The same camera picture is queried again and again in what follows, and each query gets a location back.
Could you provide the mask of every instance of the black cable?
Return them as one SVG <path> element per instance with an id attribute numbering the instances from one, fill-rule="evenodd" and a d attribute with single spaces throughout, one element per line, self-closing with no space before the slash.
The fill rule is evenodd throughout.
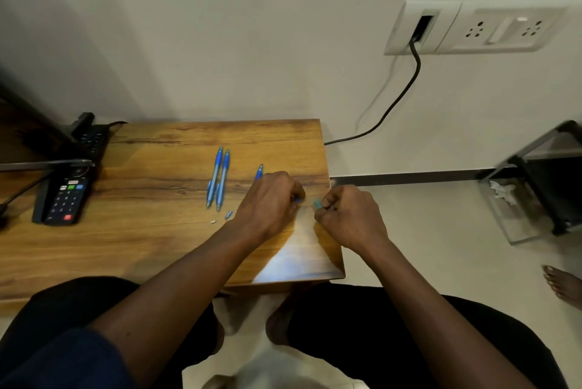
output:
<path id="1" fill-rule="evenodd" d="M 415 40 L 416 39 L 413 37 L 410 40 L 410 43 L 408 43 L 408 45 L 410 46 L 410 51 L 412 52 L 412 55 L 414 56 L 414 59 L 416 60 L 416 70 L 414 71 L 414 75 L 412 76 L 412 78 L 410 79 L 410 81 L 408 82 L 408 84 L 406 85 L 404 90 L 400 93 L 400 95 L 398 95 L 398 98 L 396 98 L 394 100 L 394 102 L 390 105 L 390 107 L 388 107 L 388 110 L 386 112 L 384 112 L 384 114 L 382 115 L 382 118 L 380 118 L 378 123 L 373 128 L 371 128 L 370 130 L 368 130 L 364 133 L 360 133 L 359 135 L 355 135 L 355 136 L 350 136 L 349 138 L 342 138 L 342 139 L 336 139 L 334 141 L 324 142 L 324 146 L 328 146 L 330 144 L 336 144 L 338 142 L 351 141 L 353 139 L 361 138 L 362 136 L 366 136 L 366 135 L 372 133 L 378 127 L 380 127 L 380 124 L 382 124 L 384 119 L 386 119 L 386 117 L 388 116 L 390 111 L 398 104 L 398 101 L 400 101 L 402 99 L 402 97 L 404 95 L 406 95 L 406 92 L 408 91 L 408 89 L 410 89 L 412 84 L 414 84 L 414 81 L 416 80 L 416 78 L 418 77 L 418 74 L 420 73 L 420 57 L 418 56 L 418 52 L 416 52 L 416 48 L 414 47 Z"/>
<path id="2" fill-rule="evenodd" d="M 107 124 L 107 127 L 113 127 L 114 125 L 118 125 L 118 124 L 129 124 L 127 121 L 113 121 L 110 122 L 109 124 Z"/>
<path id="3" fill-rule="evenodd" d="M 6 208 L 8 207 L 8 204 L 10 204 L 10 202 L 14 201 L 18 196 L 26 193 L 28 190 L 37 185 L 39 182 L 42 182 L 45 179 L 47 179 L 50 175 L 52 175 L 52 173 L 53 173 L 52 170 L 47 171 L 44 175 L 40 176 L 40 178 L 34 180 L 25 187 L 22 187 L 20 190 L 18 190 L 18 192 L 14 193 L 13 195 L 10 196 L 10 198 L 2 202 L 2 204 L 0 204 L 0 216 L 4 214 L 4 211 L 6 211 Z"/>

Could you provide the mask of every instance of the person's left hand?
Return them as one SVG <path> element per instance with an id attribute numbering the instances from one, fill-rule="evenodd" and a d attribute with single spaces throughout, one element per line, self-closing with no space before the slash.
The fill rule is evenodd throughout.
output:
<path id="1" fill-rule="evenodd" d="M 279 234 L 291 222 L 305 190 L 286 171 L 266 173 L 253 182 L 233 221 L 257 232 L 260 243 Z"/>

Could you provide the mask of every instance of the pen cap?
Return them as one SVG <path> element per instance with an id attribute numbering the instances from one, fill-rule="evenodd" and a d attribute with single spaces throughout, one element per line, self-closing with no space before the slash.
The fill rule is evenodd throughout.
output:
<path id="1" fill-rule="evenodd" d="M 222 170 L 227 169 L 229 164 L 230 164 L 230 150 L 227 150 L 224 155 L 224 161 L 222 161 Z"/>
<path id="2" fill-rule="evenodd" d="M 222 147 L 218 149 L 218 153 L 216 154 L 216 158 L 214 160 L 214 165 L 220 165 L 222 162 Z"/>

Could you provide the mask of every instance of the white switch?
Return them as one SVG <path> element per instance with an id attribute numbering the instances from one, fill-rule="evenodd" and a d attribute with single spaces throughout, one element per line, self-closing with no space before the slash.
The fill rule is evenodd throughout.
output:
<path id="1" fill-rule="evenodd" d="M 507 28 L 511 25 L 511 23 L 513 23 L 513 18 L 512 17 L 505 17 L 501 21 L 501 23 L 499 23 L 499 26 L 497 26 L 497 29 L 495 30 L 495 32 L 491 34 L 491 36 L 487 40 L 487 43 L 492 45 L 493 43 L 497 43 L 499 40 L 501 40 L 501 37 L 503 36 L 503 34 L 507 30 Z"/>

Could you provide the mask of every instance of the bare foot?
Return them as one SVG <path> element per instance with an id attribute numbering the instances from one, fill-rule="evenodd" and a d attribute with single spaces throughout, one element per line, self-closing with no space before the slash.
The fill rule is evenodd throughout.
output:
<path id="1" fill-rule="evenodd" d="M 582 311 L 582 280 L 549 265 L 544 265 L 543 269 L 544 277 L 556 295 Z"/>

